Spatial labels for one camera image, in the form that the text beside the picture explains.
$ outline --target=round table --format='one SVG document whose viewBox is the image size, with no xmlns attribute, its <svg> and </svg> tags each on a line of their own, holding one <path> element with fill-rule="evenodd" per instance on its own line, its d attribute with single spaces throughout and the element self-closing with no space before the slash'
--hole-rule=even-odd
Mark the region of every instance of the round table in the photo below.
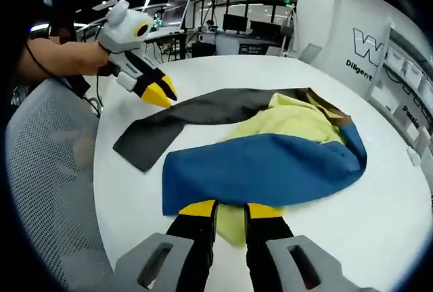
<svg viewBox="0 0 433 292">
<path fill-rule="evenodd" d="M 284 219 L 295 235 L 305 235 L 337 258 L 343 273 L 360 287 L 387 291 L 408 270 L 432 223 L 430 191 L 420 167 L 412 165 L 404 140 L 370 104 L 314 67 L 295 59 L 233 55 L 187 59 L 161 65 L 185 101 L 224 88 L 311 87 L 352 116 L 367 150 L 367 169 L 349 188 L 310 203 L 291 205 Z M 114 78 L 108 85 L 95 148 L 95 207 L 104 247 L 117 259 L 173 218 L 162 215 L 162 165 L 166 154 L 216 143 L 235 124 L 187 125 L 146 173 L 113 150 L 134 120 L 159 112 Z M 206 291 L 253 291 L 246 249 L 217 236 Z"/>
</svg>

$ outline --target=blue cloth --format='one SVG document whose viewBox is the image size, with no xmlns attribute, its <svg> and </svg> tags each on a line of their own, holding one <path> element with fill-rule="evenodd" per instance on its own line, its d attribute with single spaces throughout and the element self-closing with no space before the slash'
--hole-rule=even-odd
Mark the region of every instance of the blue cloth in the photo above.
<svg viewBox="0 0 433 292">
<path fill-rule="evenodd" d="M 171 152 L 162 175 L 163 214 L 208 199 L 283 206 L 341 191 L 364 173 L 367 153 L 354 124 L 341 126 L 340 134 L 346 146 L 263 134 Z"/>
</svg>

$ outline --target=logo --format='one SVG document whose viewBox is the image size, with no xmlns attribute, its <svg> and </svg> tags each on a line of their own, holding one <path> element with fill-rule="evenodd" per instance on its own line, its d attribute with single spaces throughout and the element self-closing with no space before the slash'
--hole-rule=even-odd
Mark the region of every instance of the logo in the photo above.
<svg viewBox="0 0 433 292">
<path fill-rule="evenodd" d="M 363 31 L 357 28 L 353 28 L 353 41 L 355 43 L 355 53 L 360 57 L 368 55 L 368 61 L 377 67 L 384 44 L 380 43 L 378 45 L 376 39 L 371 35 L 364 37 Z"/>
<path fill-rule="evenodd" d="M 403 111 L 406 112 L 407 117 L 410 119 L 413 125 L 415 125 L 416 128 L 419 128 L 418 120 L 413 117 L 413 115 L 411 114 L 411 112 L 409 112 L 406 105 L 404 106 Z"/>
<path fill-rule="evenodd" d="M 346 61 L 346 66 L 352 68 L 357 74 L 361 74 L 362 76 L 366 77 L 366 79 L 372 81 L 373 76 L 366 73 L 364 70 L 362 70 L 358 65 L 354 62 L 351 62 L 349 59 Z"/>
</svg>

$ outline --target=yellow cloth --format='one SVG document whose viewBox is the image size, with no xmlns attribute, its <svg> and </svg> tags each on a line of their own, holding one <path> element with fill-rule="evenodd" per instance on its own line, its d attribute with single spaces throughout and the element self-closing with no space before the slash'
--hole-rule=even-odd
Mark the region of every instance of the yellow cloth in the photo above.
<svg viewBox="0 0 433 292">
<path fill-rule="evenodd" d="M 222 141 L 265 133 L 292 135 L 320 144 L 332 141 L 344 144 L 338 128 L 317 107 L 277 93 L 272 96 L 269 109 L 242 122 Z M 243 208 L 220 204 L 216 219 L 216 229 L 222 238 L 237 247 L 245 245 Z"/>
</svg>

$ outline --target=gray mesh chair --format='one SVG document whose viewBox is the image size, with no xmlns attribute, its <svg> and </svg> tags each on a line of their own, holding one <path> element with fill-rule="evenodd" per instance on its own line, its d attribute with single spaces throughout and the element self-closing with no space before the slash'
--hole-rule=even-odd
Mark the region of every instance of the gray mesh chair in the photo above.
<svg viewBox="0 0 433 292">
<path fill-rule="evenodd" d="M 6 130 L 9 184 L 30 242 L 68 290 L 112 273 L 93 198 L 98 119 L 53 79 L 40 84 Z"/>
</svg>

